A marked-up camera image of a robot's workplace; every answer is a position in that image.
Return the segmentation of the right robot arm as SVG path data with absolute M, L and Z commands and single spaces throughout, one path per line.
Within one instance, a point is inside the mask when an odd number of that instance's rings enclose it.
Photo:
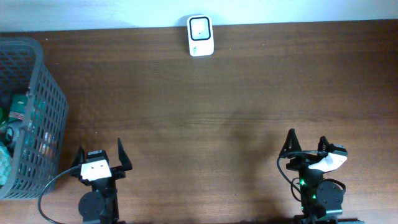
M 330 143 L 324 136 L 316 150 L 304 151 L 295 129 L 288 131 L 276 164 L 291 193 L 299 193 L 294 199 L 301 203 L 302 214 L 294 216 L 293 223 L 363 223 L 357 218 L 338 218 L 343 214 L 346 186 L 339 180 L 324 178 L 324 174 L 337 170 L 347 158 L 344 146 Z

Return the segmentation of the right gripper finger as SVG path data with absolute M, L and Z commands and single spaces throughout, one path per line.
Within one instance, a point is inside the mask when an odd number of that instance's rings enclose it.
M 295 157 L 302 153 L 302 148 L 297 139 L 295 129 L 292 128 L 288 131 L 286 140 L 279 153 L 279 157 Z
M 329 152 L 330 151 L 330 143 L 327 141 L 327 138 L 325 136 L 322 136 L 320 138 L 317 151 L 318 152 Z

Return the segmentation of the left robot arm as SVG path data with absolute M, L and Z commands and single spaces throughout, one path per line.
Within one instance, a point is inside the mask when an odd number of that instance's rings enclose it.
M 83 223 L 117 224 L 124 223 L 119 217 L 118 190 L 116 181 L 124 179 L 132 170 L 132 162 L 118 139 L 119 166 L 110 167 L 106 151 L 85 153 L 82 147 L 71 165 L 70 175 L 76 177 L 91 190 L 81 197 L 78 211 Z

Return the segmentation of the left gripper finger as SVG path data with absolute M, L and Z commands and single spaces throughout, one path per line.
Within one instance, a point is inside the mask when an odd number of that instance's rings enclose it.
M 118 158 L 124 171 L 132 170 L 132 162 L 126 154 L 120 138 L 118 138 Z
M 79 167 L 85 163 L 85 151 L 82 146 L 79 147 L 76 157 L 74 158 L 71 168 Z

